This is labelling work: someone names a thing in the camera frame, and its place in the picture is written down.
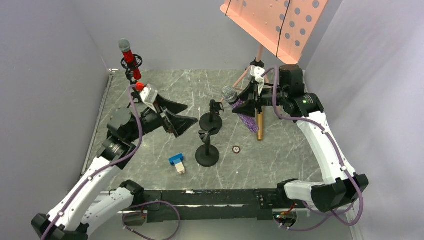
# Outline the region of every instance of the gray wall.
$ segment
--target gray wall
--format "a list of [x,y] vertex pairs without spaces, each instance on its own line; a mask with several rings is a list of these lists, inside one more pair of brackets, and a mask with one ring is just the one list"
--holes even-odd
[[0,2],[1,239],[37,239],[77,182],[108,75],[72,3]]
[[335,137],[370,185],[365,240],[424,236],[424,2],[344,0],[306,69]]
[[[306,67],[342,0],[326,6],[303,52]],[[259,44],[221,12],[224,0],[76,0],[108,68],[121,68],[127,38],[143,69],[244,69]],[[267,66],[282,62],[264,50]]]

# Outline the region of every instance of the silver microphone head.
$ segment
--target silver microphone head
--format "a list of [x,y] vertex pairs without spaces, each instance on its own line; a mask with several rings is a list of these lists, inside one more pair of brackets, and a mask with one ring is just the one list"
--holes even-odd
[[236,91],[236,89],[234,87],[232,87],[232,86],[225,86],[222,89],[222,97],[228,103],[234,103],[235,101],[237,101],[237,98],[239,96],[237,95],[237,91]]
[[125,38],[122,38],[121,40],[119,40],[118,46],[119,46],[119,49],[123,53],[127,53],[130,50],[130,48],[131,48],[130,42],[127,39],[125,39]]

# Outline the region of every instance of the black metal frame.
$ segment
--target black metal frame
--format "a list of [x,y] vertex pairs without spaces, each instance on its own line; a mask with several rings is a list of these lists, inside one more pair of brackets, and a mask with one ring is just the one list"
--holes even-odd
[[[273,220],[274,209],[289,209],[293,200],[281,199],[276,188],[228,190],[163,190],[144,191],[146,202],[162,200],[174,205],[182,220],[257,219]],[[296,206],[304,209],[303,204]],[[167,205],[148,209],[148,223],[178,220]]]

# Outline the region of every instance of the blue block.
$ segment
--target blue block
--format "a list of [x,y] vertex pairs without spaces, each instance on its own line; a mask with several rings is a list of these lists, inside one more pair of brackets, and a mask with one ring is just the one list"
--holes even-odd
[[184,160],[184,156],[182,153],[175,155],[169,159],[169,163],[174,166],[175,164],[179,164]]

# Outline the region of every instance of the marble tabletop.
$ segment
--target marble tabletop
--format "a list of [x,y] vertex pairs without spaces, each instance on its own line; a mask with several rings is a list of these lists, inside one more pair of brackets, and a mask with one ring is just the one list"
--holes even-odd
[[[243,70],[145,70],[142,82],[152,84],[164,98],[182,103],[188,109],[182,116],[200,119],[209,112],[209,101],[219,101],[224,86],[232,86]],[[100,122],[95,134],[87,168],[102,142],[106,139],[107,123],[114,110],[129,103],[125,92],[129,81],[124,71],[117,71],[112,79]],[[247,85],[243,81],[239,87]],[[219,162],[202,167],[195,153],[203,143],[199,138],[199,124],[175,138],[162,128],[144,136],[141,148],[125,169],[107,189],[115,189],[125,180],[133,180],[146,190],[206,190],[275,188],[279,182],[297,178],[321,182],[318,162],[303,133],[292,121],[279,120],[272,107],[264,109],[263,141],[251,133],[240,118],[224,102],[221,113],[223,126],[211,137],[211,144],[220,152]],[[138,104],[141,112],[146,106]],[[235,154],[233,146],[240,146]],[[183,154],[186,173],[179,175],[169,158]]]

